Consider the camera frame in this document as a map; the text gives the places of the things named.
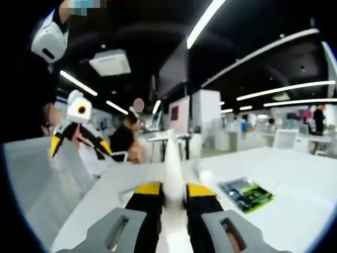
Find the person's left hand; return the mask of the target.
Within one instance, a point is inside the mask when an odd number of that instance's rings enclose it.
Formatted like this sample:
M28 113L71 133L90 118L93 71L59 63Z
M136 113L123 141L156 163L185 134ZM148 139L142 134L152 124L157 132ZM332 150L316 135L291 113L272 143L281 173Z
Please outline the person's left hand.
M63 113L54 107L53 103L46 104L42 109L43 124L41 126L45 136L50 136L51 127L57 126L63 119Z

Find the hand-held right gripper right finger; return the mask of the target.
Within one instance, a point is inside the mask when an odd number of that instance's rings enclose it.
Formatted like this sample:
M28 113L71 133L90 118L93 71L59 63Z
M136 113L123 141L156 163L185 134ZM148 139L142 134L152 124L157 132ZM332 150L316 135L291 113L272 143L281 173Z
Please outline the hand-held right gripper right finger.
M194 252L279 252L262 231L233 210L224 210L209 188L188 183L187 230Z

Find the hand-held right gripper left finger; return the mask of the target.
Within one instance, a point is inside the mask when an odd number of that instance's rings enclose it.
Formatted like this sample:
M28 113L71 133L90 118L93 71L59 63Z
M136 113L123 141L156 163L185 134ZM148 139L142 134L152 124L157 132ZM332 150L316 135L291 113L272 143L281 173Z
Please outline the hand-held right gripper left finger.
M156 252L163 203L161 182L141 184L124 208L91 225L79 245L59 252Z

